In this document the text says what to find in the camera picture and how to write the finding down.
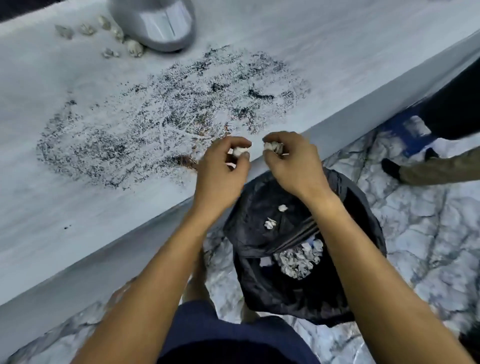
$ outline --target hand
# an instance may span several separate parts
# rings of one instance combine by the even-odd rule
[[[237,200],[247,181],[250,154],[245,152],[237,160],[228,151],[251,145],[249,140],[242,137],[217,139],[198,163],[192,212],[207,219],[208,224],[213,224]],[[236,164],[236,168],[229,167],[227,163]]]
[[[298,197],[305,205],[314,197],[335,195],[325,177],[317,147],[298,133],[270,133],[264,142],[283,143],[279,156],[271,150],[264,151],[264,159],[278,183],[284,190]]]

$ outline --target white tabletop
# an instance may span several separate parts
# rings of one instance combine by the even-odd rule
[[[55,34],[54,24],[96,25],[98,14],[108,15],[103,1],[67,1],[0,24],[0,304],[190,197],[194,172],[165,167],[162,158],[199,156],[225,131],[226,121],[232,133],[253,141],[251,155],[257,158],[268,131],[303,132],[480,28],[476,0],[197,0],[194,5],[195,44],[181,54],[150,51],[140,59],[128,57],[103,30],[92,37],[76,33],[72,40]],[[203,75],[192,73],[193,62],[226,45],[218,59],[207,57],[212,64]],[[123,55],[106,60],[100,56],[104,47]],[[191,82],[182,89],[203,92],[222,73],[229,79],[230,71],[259,57],[284,62],[285,68],[275,71],[273,65],[235,83],[227,97],[215,98],[205,130],[189,129],[190,103],[161,96],[173,85],[165,75],[175,62]],[[144,88],[138,93],[134,85]],[[249,89],[274,99],[252,103]],[[288,91],[294,94],[291,104]],[[147,100],[157,103],[142,108]],[[253,124],[245,113],[232,116],[232,110],[255,105]],[[162,128],[168,110],[183,111],[183,124],[167,122]],[[135,121],[139,111],[159,122],[164,139],[156,139],[155,130],[141,130],[146,146],[141,145],[132,129],[144,125]],[[50,121],[58,113],[63,134],[55,139],[45,128],[59,125]],[[120,162],[109,164],[85,149],[105,146],[99,139],[105,133],[129,141],[131,161],[115,157]],[[37,145],[46,145],[46,139],[58,158],[73,150],[83,154],[74,162],[45,163]],[[336,141],[337,148],[347,142]],[[145,172],[148,163],[157,168]],[[64,168],[55,172],[59,166]],[[92,166],[104,170],[88,176]],[[117,188],[105,186],[114,179],[121,180]]]

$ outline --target metallic bowl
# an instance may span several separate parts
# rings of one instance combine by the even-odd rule
[[[174,52],[193,42],[190,0],[108,0],[108,9],[126,35],[147,47]]]

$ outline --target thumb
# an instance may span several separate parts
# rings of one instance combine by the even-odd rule
[[[248,171],[250,170],[250,153],[243,152],[237,160],[237,166],[233,171],[236,174],[240,174],[247,179]]]
[[[271,150],[264,150],[264,159],[272,173],[275,174],[275,171],[278,170],[280,164],[282,163],[282,160],[278,154]]]

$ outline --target person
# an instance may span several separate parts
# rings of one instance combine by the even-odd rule
[[[440,158],[432,149],[425,151],[423,162],[400,166],[384,158],[382,169],[400,183],[427,186],[480,180],[480,146],[451,158]]]
[[[265,161],[279,184],[311,211],[373,358],[386,364],[472,364],[458,340],[332,192],[317,148],[297,133],[271,133],[264,141],[284,144],[288,155],[265,151]],[[198,164],[190,211],[106,314],[73,364],[318,363],[279,317],[258,318],[245,308],[241,324],[217,319],[204,286],[204,267],[195,267],[208,229],[236,201],[247,180],[249,155],[233,160],[228,154],[238,146],[251,143],[227,136],[208,148]],[[227,162],[236,167],[229,168]]]

